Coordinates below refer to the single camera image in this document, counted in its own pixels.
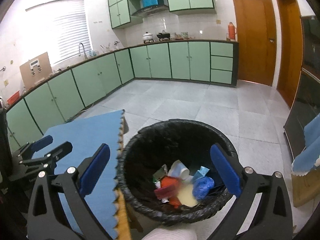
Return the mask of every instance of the faucet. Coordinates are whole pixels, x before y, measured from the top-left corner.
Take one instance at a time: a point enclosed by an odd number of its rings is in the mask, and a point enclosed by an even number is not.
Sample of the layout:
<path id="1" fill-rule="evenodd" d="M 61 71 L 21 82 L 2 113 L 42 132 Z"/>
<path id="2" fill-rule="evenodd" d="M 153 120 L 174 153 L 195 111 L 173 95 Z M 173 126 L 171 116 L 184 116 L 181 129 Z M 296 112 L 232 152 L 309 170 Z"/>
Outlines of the faucet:
<path id="1" fill-rule="evenodd" d="M 79 57 L 81 56 L 81 54 L 80 54 L 80 45 L 82 45 L 82 48 L 83 48 L 84 59 L 88 59 L 87 55 L 85 54 L 84 45 L 83 45 L 82 42 L 79 43 L 79 55 L 78 56 Z"/>

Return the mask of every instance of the bottle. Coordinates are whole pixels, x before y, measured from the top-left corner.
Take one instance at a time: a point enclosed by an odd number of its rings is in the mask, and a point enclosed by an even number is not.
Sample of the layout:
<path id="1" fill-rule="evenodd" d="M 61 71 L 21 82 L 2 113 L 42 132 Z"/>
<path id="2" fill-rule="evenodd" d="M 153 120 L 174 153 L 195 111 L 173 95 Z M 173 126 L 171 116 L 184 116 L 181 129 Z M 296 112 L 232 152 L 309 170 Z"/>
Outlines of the bottle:
<path id="1" fill-rule="evenodd" d="M 236 28 L 235 28 L 235 26 L 233 25 L 232 22 L 230 22 L 228 24 L 228 32 L 229 32 L 230 40 L 235 41 L 237 32 L 236 32 Z"/>

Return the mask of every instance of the screw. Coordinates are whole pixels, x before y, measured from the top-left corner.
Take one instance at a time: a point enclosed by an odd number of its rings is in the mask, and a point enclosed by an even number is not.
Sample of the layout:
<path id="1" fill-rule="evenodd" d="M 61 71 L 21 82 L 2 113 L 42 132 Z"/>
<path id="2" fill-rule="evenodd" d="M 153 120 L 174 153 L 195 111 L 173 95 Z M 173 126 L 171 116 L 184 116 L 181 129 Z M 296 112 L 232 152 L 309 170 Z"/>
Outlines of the screw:
<path id="1" fill-rule="evenodd" d="M 252 174 L 252 173 L 253 173 L 253 168 L 251 168 L 251 167 L 245 167 L 245 168 L 244 168 L 244 171 L 245 171 L 246 173 L 248 173 L 248 174 Z"/>
<path id="2" fill-rule="evenodd" d="M 39 172 L 38 176 L 39 178 L 43 178 L 45 176 L 45 172 L 44 171 Z"/>
<path id="3" fill-rule="evenodd" d="M 67 169 L 67 173 L 69 173 L 69 174 L 75 173 L 75 171 L 76 171 L 75 167 L 70 167 Z"/>
<path id="4" fill-rule="evenodd" d="M 282 178 L 282 174 L 281 174 L 281 172 L 279 172 L 279 171 L 276 171 L 276 172 L 275 172 L 275 176 L 276 176 L 277 178 Z"/>

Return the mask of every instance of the blue foam mat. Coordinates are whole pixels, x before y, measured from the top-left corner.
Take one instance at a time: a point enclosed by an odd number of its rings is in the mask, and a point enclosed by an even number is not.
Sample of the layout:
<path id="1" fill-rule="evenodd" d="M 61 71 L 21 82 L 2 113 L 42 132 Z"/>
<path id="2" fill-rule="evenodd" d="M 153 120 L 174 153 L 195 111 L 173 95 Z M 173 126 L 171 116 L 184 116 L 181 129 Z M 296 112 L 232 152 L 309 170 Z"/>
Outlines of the blue foam mat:
<path id="1" fill-rule="evenodd" d="M 117 149 L 119 148 L 118 140 L 122 112 L 116 111 L 97 115 L 51 127 L 44 137 L 51 135 L 53 143 L 36 152 L 33 156 L 33 158 L 43 157 L 44 154 L 65 141 L 71 142 L 73 146 L 72 152 L 57 162 L 55 174 L 60 174 L 64 173 L 70 166 L 78 167 L 84 158 L 93 156 L 102 143 L 108 144 L 111 152 L 110 160 L 93 192 L 86 196 L 85 200 L 100 224 L 113 239 L 118 235 L 114 229 L 117 225 L 117 220 L 114 217 L 116 207 L 113 202 L 116 200 L 116 196 L 113 189 L 116 186 L 114 178 L 116 176 L 116 157 Z M 59 194 L 59 196 L 70 225 L 75 231 L 81 233 L 64 194 Z"/>

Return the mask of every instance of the trash can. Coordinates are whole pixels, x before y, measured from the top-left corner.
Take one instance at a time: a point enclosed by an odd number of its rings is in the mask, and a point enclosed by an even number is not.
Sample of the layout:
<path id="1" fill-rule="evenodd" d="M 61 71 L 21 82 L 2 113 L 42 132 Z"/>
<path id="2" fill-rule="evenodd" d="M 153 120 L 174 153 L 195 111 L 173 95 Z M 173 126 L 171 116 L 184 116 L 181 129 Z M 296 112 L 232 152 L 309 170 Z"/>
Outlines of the trash can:
<path id="1" fill-rule="evenodd" d="M 219 177 L 210 158 L 210 148 L 219 143 L 228 155 L 238 158 L 230 140 L 202 122 L 174 119 L 140 130 L 118 157 L 117 179 L 124 198 L 135 211 L 165 225 L 195 223 L 215 215 L 231 199 L 224 185 L 214 189 L 197 206 L 174 209 L 155 196 L 153 174 L 166 164 L 180 160 L 193 175 L 200 166 L 207 176 Z"/>

